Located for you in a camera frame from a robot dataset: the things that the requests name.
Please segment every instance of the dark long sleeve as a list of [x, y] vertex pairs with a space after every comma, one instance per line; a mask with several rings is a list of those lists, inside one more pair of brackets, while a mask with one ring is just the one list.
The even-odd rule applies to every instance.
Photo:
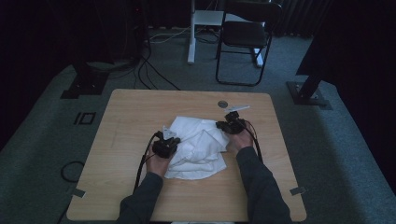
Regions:
[[149, 223], [162, 188], [163, 179], [154, 173], [147, 173], [134, 194], [121, 201], [120, 216], [116, 223]]
[[236, 160], [247, 192], [249, 223], [292, 223], [273, 174], [259, 161], [254, 148], [242, 148]]

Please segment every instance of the black metal base plate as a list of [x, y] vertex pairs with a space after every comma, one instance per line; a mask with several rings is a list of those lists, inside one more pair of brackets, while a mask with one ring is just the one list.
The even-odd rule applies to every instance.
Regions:
[[299, 96], [299, 90], [304, 85], [303, 82], [286, 82], [286, 84], [296, 105], [318, 105], [320, 109], [332, 110], [330, 102], [323, 99], [320, 90], [316, 90], [310, 98], [305, 99]]
[[94, 79], [89, 85], [81, 85], [81, 76], [76, 75], [68, 91], [64, 91], [61, 99], [77, 99], [80, 95], [101, 95], [106, 85], [109, 73], [94, 73]]

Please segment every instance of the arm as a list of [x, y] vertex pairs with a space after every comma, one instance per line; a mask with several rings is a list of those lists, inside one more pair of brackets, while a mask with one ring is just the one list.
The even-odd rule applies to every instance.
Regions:
[[134, 194], [121, 201], [120, 216], [116, 223], [149, 223], [155, 203], [163, 188], [163, 176], [172, 159], [164, 159], [153, 155], [154, 153], [150, 148], [146, 161], [148, 173]]
[[253, 148], [253, 139], [244, 130], [227, 134], [236, 154], [236, 160], [247, 193], [249, 223], [292, 223], [290, 210], [282, 199], [276, 180], [259, 161]]

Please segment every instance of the black chair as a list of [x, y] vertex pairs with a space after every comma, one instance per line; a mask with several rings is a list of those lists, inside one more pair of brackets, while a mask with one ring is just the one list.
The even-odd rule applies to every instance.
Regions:
[[[245, 21], [226, 21], [227, 15], [230, 14]], [[280, 20], [281, 14], [282, 7], [277, 3], [262, 0], [226, 0], [216, 53], [218, 60], [216, 65], [217, 82], [227, 85], [256, 86], [262, 81], [273, 31]], [[222, 43], [230, 47], [249, 48], [251, 52], [222, 50]], [[259, 80], [254, 83], [241, 83], [219, 79], [219, 63], [222, 52], [253, 54], [255, 57], [253, 61], [255, 62], [264, 48], [266, 48], [266, 51]]]

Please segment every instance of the table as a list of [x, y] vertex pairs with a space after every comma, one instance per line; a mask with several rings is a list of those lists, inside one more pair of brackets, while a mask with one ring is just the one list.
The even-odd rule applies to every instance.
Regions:
[[[223, 11], [195, 10], [195, 0], [191, 0], [191, 34], [189, 55], [187, 58], [188, 64], [194, 64], [195, 62], [195, 25], [221, 26], [222, 17]], [[226, 21], [243, 21], [243, 19], [230, 16], [226, 18]], [[258, 67], [262, 67], [263, 61], [261, 55], [259, 55], [255, 61]]]
[[[306, 218], [288, 151], [276, 119], [271, 97], [265, 93], [213, 91], [114, 90], [77, 189], [85, 196], [73, 196], [67, 211], [71, 220], [115, 220], [120, 201], [132, 194], [141, 157], [150, 137], [176, 116], [225, 120], [218, 107], [250, 105], [239, 111], [257, 131], [266, 166], [273, 172], [291, 218]], [[202, 180], [165, 179], [153, 221], [246, 221], [247, 196], [235, 155], [222, 153], [227, 168]]]

